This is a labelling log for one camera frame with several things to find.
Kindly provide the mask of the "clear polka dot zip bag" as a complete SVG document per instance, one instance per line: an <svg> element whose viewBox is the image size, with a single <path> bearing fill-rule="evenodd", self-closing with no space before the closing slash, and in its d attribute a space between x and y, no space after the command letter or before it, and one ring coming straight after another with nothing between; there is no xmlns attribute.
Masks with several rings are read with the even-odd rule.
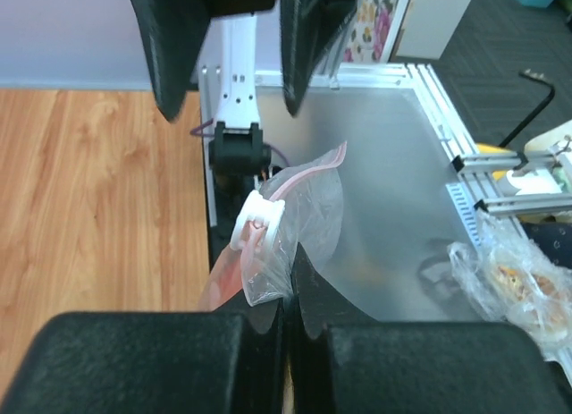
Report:
<svg viewBox="0 0 572 414"><path fill-rule="evenodd" d="M341 236L340 144L312 162L288 167L252 190L201 293L198 309L213 311L238 292L254 307L291 297L291 269L304 248L315 269L332 258Z"/></svg>

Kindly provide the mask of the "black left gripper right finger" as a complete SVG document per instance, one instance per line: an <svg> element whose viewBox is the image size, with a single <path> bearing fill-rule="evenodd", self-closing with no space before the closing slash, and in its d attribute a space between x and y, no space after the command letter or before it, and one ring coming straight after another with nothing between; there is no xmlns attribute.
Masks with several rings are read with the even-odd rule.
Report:
<svg viewBox="0 0 572 414"><path fill-rule="evenodd" d="M568 413L571 387L521 329L491 322L379 322L299 249L291 269L297 413Z"/></svg>

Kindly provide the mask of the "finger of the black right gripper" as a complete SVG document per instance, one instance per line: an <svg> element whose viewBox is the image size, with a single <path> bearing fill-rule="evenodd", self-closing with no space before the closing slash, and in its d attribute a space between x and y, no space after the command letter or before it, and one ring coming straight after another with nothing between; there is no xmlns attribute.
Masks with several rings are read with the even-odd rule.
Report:
<svg viewBox="0 0 572 414"><path fill-rule="evenodd" d="M316 67L357 11L357 0L280 0L282 91L295 116Z"/></svg>
<svg viewBox="0 0 572 414"><path fill-rule="evenodd" d="M158 110L177 119L211 16L205 0L130 0Z"/></svg>

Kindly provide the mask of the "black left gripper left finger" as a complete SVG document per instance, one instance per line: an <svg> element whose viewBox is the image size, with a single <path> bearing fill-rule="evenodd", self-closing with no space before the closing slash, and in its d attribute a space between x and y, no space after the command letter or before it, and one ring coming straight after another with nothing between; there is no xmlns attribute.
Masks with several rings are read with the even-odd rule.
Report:
<svg viewBox="0 0 572 414"><path fill-rule="evenodd" d="M32 341L4 413L278 413L284 308L69 312Z"/></svg>

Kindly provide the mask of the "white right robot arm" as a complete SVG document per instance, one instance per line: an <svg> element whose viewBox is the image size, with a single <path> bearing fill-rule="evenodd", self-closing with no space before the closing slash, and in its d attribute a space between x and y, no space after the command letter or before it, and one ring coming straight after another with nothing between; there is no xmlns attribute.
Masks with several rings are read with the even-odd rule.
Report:
<svg viewBox="0 0 572 414"><path fill-rule="evenodd" d="M156 106L177 119L211 22L222 22L222 76L209 164L218 173L256 175L271 163L255 83L257 14L280 8L282 90L299 112L311 76L357 12L358 0L130 0Z"/></svg>

